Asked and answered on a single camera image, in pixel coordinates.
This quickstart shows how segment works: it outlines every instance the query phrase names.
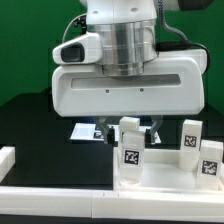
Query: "cable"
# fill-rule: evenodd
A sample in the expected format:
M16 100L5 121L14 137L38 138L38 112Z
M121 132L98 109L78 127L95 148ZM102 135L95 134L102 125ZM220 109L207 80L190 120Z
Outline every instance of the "cable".
M203 49L206 52L206 54L207 54L207 66L206 66L205 72L207 72L209 70L210 66L211 66L211 54L210 54L209 50L204 45L198 44L198 43L191 43L191 47L197 47L197 48Z
M82 14L82 15L79 15L79 16L75 17L75 18L68 24L68 26L67 26L67 28L66 28L66 30L65 30L65 32L64 32L63 38L62 38L62 43L65 42L65 38L66 38L66 36L67 36L68 30L69 30L70 27L73 25L73 23L74 23L77 19L80 19L82 16L86 16L86 15L87 15L86 13L84 13L84 14Z
M166 18L165 18L164 7L163 7L163 0L158 0L158 10L159 10L159 17L160 17L160 20L161 20L162 27L165 30L167 30L171 33L179 35L181 39L188 40L188 38L185 36L185 34L182 31L167 25Z
M164 51L176 51L176 50L188 50L192 47L203 49L207 54L207 66L205 72L207 72L211 66L211 55L208 49L198 43L193 43L189 40L183 40L179 42L159 42L156 43L156 51L157 52L164 52Z

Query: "black cable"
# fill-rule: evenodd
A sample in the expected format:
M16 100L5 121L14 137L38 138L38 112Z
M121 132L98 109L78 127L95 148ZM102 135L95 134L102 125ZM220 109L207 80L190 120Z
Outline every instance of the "black cable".
M197 47L197 48L203 49L206 52L206 54L207 54L207 66L206 66L205 72L207 72L209 70L210 66L211 66L211 54L210 54L209 50L204 45L198 44L198 43L191 43L191 47Z
M208 49L204 45L198 44L198 43L193 43L189 40L184 40L184 41L179 41L179 42L158 42L158 43L156 43L156 51L157 52L189 50L193 47L203 49L206 52L207 66L206 66L205 72L207 72L211 66L211 55L210 55Z
M163 6L163 0L158 0L158 12L159 12L160 20L161 20L161 26L165 30L167 30L167 31L169 31L171 33L177 34L182 40L188 40L186 35L182 31L180 31L180 30L178 30L178 29L176 29L174 27L171 27L171 26L169 26L166 23L165 11L164 11L164 6Z

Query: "black table surface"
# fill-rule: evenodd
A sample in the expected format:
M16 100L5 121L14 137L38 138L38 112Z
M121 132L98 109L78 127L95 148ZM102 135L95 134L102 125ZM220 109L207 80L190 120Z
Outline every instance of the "black table surface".
M118 124L118 117L109 119ZM202 139L224 142L224 116L206 105L199 115L164 116L159 148L179 149L185 119L203 121ZM1 186L113 189L113 147L103 142L70 140L77 122L62 118L52 96L22 94L0 107L0 148L15 146L16 164ZM150 125L150 117L141 117ZM0 216L0 223L164 223L159 221L92 220L78 218Z

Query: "green backdrop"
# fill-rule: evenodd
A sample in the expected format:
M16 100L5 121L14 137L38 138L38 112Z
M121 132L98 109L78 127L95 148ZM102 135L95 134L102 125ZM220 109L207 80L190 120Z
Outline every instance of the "green backdrop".
M224 1L200 12L168 12L167 22L190 40L207 46L212 66L204 75L206 101L224 114ZM57 67L52 50L61 43L67 24L84 12L78 0L1 0L0 105L21 93L51 86ZM79 35L79 30L71 30ZM157 26L157 40L177 40Z

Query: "white tray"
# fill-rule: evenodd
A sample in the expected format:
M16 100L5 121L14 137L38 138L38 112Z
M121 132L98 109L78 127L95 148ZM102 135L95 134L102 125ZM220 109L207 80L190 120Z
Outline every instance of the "white tray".
M141 186L121 186L119 184L117 148L114 150L114 190L118 191L199 191L196 189L196 172L186 172L179 169L179 150L146 149L144 153L144 168ZM219 190L224 191L220 180Z
M115 160L113 191L0 187L0 214L224 222L222 185L220 191L194 190L195 174L180 173L175 165L178 151L150 150L146 154L149 172L145 169L143 173L142 187L119 186ZM14 156L14 148L1 150L3 176L14 164Z

